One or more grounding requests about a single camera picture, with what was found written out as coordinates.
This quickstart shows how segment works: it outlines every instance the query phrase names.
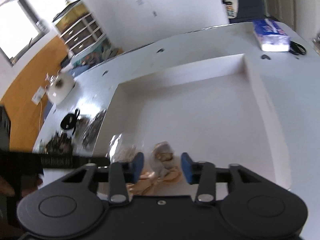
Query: screw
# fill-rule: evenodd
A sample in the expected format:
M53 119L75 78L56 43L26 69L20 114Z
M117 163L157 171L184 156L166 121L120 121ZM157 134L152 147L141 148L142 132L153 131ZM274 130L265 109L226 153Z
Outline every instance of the screw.
M198 200L200 202L211 202L212 200L214 200L214 197L210 194L201 194L198 196Z
M165 200L159 200L158 201L158 205L163 206L165 205L167 202Z
M116 195L113 195L110 200L114 203L122 203L124 201L127 200L126 196L125 195L121 195L121 194L116 194Z

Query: blue gripper pad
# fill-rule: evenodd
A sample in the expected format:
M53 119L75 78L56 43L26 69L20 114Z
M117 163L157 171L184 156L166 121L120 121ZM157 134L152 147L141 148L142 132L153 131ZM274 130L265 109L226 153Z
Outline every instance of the blue gripper pad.
M193 164L192 159L187 153L181 155L181 167L183 175L189 184L192 184L192 170L191 165Z
M144 154L137 153L135 158L132 160L131 164L133 167L133 180L134 183L136 183L140 178L140 174L144 166Z

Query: window frame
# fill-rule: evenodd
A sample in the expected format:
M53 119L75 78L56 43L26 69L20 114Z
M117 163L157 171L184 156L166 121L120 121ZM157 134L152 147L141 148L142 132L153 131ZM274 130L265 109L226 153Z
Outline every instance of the window frame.
M4 3L0 4L0 6L12 2L15 0L7 0ZM30 22L34 25L34 27L38 30L39 34L36 36L30 44L27 44L14 58L11 60L7 54L1 49L0 47L0 53L4 55L4 57L7 59L7 61L10 63L11 66L14 66L17 61L34 45L36 44L43 36L46 35L46 30L41 30L37 23L40 21L39 18L36 16L36 14L32 11L26 0L16 0L18 4L20 5L21 9L24 11L27 18L30 20Z

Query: person's thumb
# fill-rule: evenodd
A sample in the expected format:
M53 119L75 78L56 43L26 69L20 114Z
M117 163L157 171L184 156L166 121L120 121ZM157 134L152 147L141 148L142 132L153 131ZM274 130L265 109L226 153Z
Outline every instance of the person's thumb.
M6 195L8 197L13 197L15 192L10 184L0 176L0 194Z

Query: blue tissue package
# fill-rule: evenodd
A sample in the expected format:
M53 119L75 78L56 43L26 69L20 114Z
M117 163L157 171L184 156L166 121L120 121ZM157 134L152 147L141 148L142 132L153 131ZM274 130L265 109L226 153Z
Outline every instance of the blue tissue package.
M275 21L254 20L253 31L263 51L289 51L290 37Z

